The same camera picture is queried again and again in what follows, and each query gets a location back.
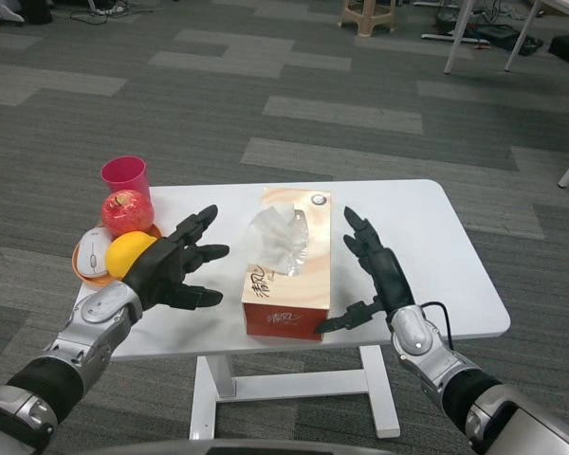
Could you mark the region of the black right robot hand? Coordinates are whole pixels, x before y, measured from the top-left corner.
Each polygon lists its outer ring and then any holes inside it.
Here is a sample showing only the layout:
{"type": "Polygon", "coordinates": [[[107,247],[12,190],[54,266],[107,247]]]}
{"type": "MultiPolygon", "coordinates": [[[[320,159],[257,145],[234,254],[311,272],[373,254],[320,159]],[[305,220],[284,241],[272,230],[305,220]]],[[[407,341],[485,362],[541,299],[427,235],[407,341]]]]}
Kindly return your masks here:
{"type": "Polygon", "coordinates": [[[353,236],[344,235],[343,241],[357,257],[360,267],[372,278],[376,294],[371,304],[358,301],[349,305],[342,316],[320,323],[315,329],[318,335],[355,329],[379,312],[384,312],[386,319],[391,320],[397,310],[415,305],[402,266],[394,252],[381,243],[371,222],[350,207],[345,207],[343,214],[354,231],[353,236]]]}

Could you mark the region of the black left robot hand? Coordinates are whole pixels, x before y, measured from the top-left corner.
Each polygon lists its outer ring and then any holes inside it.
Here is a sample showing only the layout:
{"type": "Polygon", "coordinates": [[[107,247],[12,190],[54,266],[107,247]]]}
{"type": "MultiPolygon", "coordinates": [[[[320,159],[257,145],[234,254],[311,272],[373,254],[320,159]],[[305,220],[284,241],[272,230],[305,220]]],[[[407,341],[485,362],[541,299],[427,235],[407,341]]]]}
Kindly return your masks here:
{"type": "Polygon", "coordinates": [[[229,254],[227,245],[197,243],[217,214],[218,207],[210,205],[188,216],[172,234],[157,239],[135,260],[122,281],[135,291],[144,311],[158,304],[193,311],[222,301],[223,294],[217,290],[184,283],[203,264],[229,254]]]}

